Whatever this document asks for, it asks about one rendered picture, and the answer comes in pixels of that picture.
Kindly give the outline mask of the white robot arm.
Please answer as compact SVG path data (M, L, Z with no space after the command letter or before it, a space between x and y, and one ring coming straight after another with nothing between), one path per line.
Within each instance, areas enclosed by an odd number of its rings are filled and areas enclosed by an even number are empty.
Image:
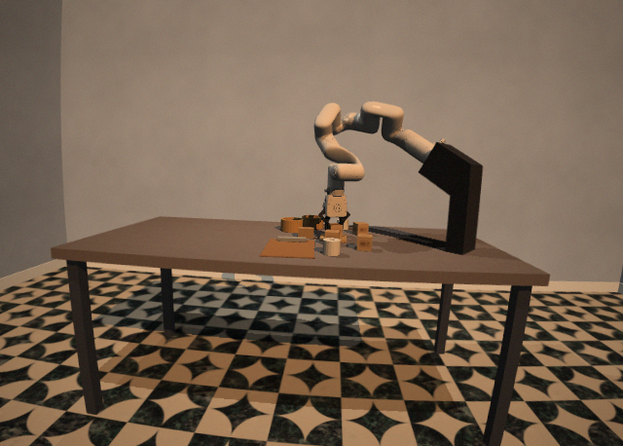
M324 192L343 195L345 181L360 181L364 177L363 165L351 152L339 145L334 135L345 130L376 133L380 117L383 118L383 139L424 163L435 142L432 144L412 130L403 130L403 116L404 112L398 106L369 101L361 106L360 114L348 113L341 121L340 106L336 103L326 104L313 125L315 141L324 157L337 163L328 167L327 189Z

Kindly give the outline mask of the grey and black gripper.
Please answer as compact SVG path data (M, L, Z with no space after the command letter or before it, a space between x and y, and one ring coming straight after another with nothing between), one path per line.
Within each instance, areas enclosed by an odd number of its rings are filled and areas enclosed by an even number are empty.
M325 217L323 217L323 215ZM327 194L325 196L323 210L318 214L318 216L325 222L325 231L330 228L330 217L339 217L339 224L343 225L344 229L344 223L350 216L347 211L346 195Z

